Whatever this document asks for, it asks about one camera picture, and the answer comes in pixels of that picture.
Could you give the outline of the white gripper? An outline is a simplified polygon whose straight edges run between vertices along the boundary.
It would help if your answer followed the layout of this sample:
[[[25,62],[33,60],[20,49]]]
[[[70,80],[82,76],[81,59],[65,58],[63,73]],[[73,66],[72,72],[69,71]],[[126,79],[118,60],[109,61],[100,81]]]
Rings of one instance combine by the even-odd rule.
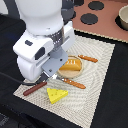
[[[74,43],[72,22],[66,25],[46,24],[43,32],[30,33],[26,30],[13,46],[18,55],[17,64],[23,77],[38,83],[52,77],[68,60],[66,51]]]

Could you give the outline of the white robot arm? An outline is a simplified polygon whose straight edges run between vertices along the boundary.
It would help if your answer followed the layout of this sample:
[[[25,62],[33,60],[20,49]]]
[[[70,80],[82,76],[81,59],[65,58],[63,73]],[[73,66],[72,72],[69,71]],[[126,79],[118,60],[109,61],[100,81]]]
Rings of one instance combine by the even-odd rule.
[[[68,60],[75,42],[71,21],[64,23],[62,0],[15,0],[26,30],[13,46],[22,76],[47,80]]]

